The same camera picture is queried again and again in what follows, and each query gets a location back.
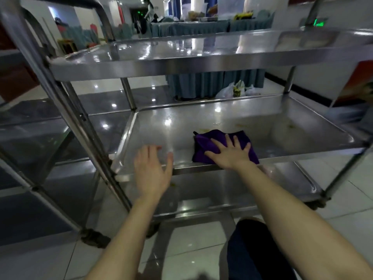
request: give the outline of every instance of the cart wheel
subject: cart wheel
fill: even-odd
[[[146,238],[149,239],[154,236],[154,234],[158,232],[160,225],[161,223],[151,223],[148,232],[146,233]]]
[[[111,241],[109,237],[106,237],[93,229],[83,229],[80,234],[83,243],[99,249],[105,249]]]
[[[327,200],[319,199],[310,202],[305,202],[305,205],[310,207],[312,210],[317,210],[318,208],[324,208],[326,206]]]

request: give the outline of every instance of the forearm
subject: forearm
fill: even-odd
[[[238,172],[276,243],[304,279],[371,277],[369,265],[347,240],[255,164],[247,162]]]
[[[139,198],[86,280],[133,280],[158,200]]]

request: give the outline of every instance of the dark pants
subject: dark pants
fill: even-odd
[[[237,223],[228,241],[227,262],[229,280],[296,280],[293,268],[260,221]]]

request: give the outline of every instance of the microfiber towel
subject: microfiber towel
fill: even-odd
[[[227,142],[225,139],[225,133],[219,131],[218,129],[214,129],[209,132],[205,132],[204,134],[198,134],[194,132],[194,155],[192,158],[193,162],[201,162],[201,163],[208,163],[208,164],[215,164],[210,158],[208,158],[204,153],[205,151],[212,151],[213,153],[220,153],[219,148],[211,141],[211,139],[215,139],[220,141],[224,146],[227,146]],[[233,142],[233,136],[237,136],[238,140],[240,141],[241,149],[243,149],[247,143],[250,142],[250,139],[247,137],[244,131],[234,132],[232,134],[228,134]],[[256,156],[253,146],[249,150],[249,159],[251,162],[255,164],[259,164],[258,157]]]

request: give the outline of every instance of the hand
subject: hand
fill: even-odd
[[[157,151],[161,146],[145,145],[135,157],[136,185],[142,197],[158,202],[170,185],[173,154],[167,154],[165,171],[158,160]]]
[[[206,151],[205,155],[223,169],[232,169],[238,171],[242,164],[245,164],[246,162],[251,163],[248,156],[251,147],[250,143],[248,143],[242,150],[237,136],[233,137],[234,145],[229,135],[226,134],[225,139],[227,141],[227,147],[212,138],[211,140],[219,148],[220,154],[215,154],[212,151]]]

